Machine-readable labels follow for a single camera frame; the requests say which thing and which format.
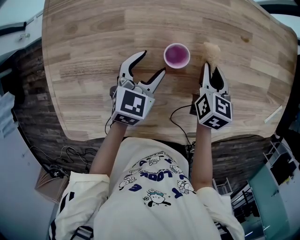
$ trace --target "paper cup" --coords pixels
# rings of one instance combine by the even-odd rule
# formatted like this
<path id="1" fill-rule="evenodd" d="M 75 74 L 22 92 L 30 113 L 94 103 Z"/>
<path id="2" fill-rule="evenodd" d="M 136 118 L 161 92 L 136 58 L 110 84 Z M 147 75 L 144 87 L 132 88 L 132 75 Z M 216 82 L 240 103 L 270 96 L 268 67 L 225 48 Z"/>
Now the paper cup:
<path id="1" fill-rule="evenodd" d="M 164 60 L 172 68 L 185 67 L 190 58 L 191 55 L 188 48 L 181 43 L 172 43 L 164 51 Z"/>

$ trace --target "floor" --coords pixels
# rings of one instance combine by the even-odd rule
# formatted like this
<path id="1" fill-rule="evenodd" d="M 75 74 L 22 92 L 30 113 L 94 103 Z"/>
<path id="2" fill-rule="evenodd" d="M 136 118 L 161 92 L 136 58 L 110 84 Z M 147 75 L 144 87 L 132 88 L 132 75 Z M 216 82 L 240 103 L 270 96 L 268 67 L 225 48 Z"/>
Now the floor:
<path id="1" fill-rule="evenodd" d="M 26 49 L 15 53 L 10 61 L 14 71 L 19 75 L 25 93 L 22 105 L 14 107 L 19 124 L 33 146 L 39 147 L 51 158 L 61 154 L 61 148 L 69 145 L 79 152 L 86 148 L 97 150 L 103 139 L 86 142 L 69 140 L 63 133 L 48 91 L 46 82 L 41 41 Z M 226 177 L 234 192 L 239 191 L 247 183 L 247 179 L 254 174 L 263 163 L 263 152 L 270 147 L 270 138 L 256 135 L 243 135 L 224 139 L 212 144 L 213 177 L 217 184 L 225 182 Z M 41 164 L 57 164 L 64 169 L 76 172 L 86 172 L 86 164 L 76 156 L 71 156 L 74 163 L 70 163 L 63 150 L 63 160 L 51 160 L 37 148 L 32 148 Z M 87 154 L 90 163 L 93 155 Z"/>

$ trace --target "forearm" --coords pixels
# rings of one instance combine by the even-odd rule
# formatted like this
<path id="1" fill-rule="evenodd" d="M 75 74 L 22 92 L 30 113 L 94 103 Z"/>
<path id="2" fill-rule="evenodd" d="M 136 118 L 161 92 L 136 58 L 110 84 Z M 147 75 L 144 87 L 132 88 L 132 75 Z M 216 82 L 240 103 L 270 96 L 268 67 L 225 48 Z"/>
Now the forearm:
<path id="1" fill-rule="evenodd" d="M 199 123 L 197 123 L 192 186 L 195 191 L 212 186 L 211 129 Z"/>
<path id="2" fill-rule="evenodd" d="M 115 122 L 112 125 L 93 160 L 90 174 L 106 174 L 110 176 L 126 129 L 127 125 L 123 123 Z"/>

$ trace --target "white t-shirt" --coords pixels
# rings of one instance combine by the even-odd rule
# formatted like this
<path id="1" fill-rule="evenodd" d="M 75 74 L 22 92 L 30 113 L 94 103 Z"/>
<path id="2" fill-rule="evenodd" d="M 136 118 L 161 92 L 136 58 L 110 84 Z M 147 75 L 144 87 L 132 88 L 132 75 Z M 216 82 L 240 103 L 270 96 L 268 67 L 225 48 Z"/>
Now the white t-shirt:
<path id="1" fill-rule="evenodd" d="M 110 179 L 71 173 L 49 234 L 69 240 L 84 225 L 96 240 L 221 239 L 214 222 L 233 239 L 244 239 L 230 201 L 211 187 L 195 192 L 180 153 L 154 140 L 127 138 Z"/>

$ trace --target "white cable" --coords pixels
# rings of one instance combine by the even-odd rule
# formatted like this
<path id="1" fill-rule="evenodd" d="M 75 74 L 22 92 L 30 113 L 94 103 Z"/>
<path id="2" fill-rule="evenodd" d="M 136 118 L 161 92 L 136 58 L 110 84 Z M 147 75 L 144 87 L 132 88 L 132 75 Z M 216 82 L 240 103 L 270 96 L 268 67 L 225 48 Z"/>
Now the white cable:
<path id="1" fill-rule="evenodd" d="M 31 148 L 33 148 L 33 147 L 39 149 L 42 153 L 44 153 L 43 150 L 41 150 L 41 149 L 38 148 L 37 146 L 31 146 L 25 153 L 23 153 L 22 156 L 24 157 L 25 154 L 26 154 Z M 45 154 L 45 153 L 44 153 L 44 154 L 45 154 L 48 158 L 53 159 L 53 160 L 56 160 L 56 159 L 59 159 L 59 158 L 62 156 L 62 150 L 63 150 L 65 147 L 69 147 L 69 148 L 73 149 L 75 152 L 78 153 L 78 156 L 80 157 L 80 159 L 81 159 L 85 164 L 91 165 L 90 163 L 85 162 L 85 161 L 81 158 L 80 153 L 79 153 L 75 148 L 73 148 L 73 147 L 71 147 L 71 146 L 67 146 L 67 145 L 66 145 L 66 146 L 63 146 L 63 147 L 61 148 L 61 152 L 60 152 L 60 156 L 59 156 L 59 157 L 52 158 L 52 157 L 49 157 L 47 154 Z"/>

